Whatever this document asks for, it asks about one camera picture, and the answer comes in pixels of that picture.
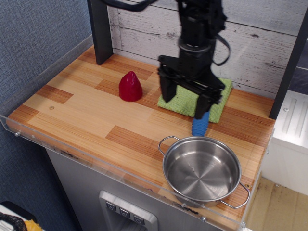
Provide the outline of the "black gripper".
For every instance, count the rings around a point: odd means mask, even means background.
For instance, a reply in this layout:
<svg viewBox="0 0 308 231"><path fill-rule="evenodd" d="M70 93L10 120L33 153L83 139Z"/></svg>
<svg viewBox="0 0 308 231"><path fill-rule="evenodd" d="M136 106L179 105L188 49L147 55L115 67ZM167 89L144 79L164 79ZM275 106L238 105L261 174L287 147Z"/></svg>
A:
<svg viewBox="0 0 308 231"><path fill-rule="evenodd" d="M180 85L197 95L194 118L202 119L213 104L217 104L221 98L224 84L213 74L215 45L204 47L192 47L180 45L179 57L160 55L160 87L162 97L167 103L171 101Z"/></svg>

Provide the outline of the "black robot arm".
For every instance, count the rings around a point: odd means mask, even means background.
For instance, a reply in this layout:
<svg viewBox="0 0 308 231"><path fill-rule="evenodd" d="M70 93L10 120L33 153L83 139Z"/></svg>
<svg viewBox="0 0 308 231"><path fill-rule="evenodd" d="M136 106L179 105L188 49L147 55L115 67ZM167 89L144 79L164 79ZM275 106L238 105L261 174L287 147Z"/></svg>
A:
<svg viewBox="0 0 308 231"><path fill-rule="evenodd" d="M216 42L229 44L219 35L225 29L227 17L220 0L179 0L181 35L179 56L159 56L160 86L165 102L176 95L177 86L198 95L194 112L201 119L217 104L225 85L213 74Z"/></svg>

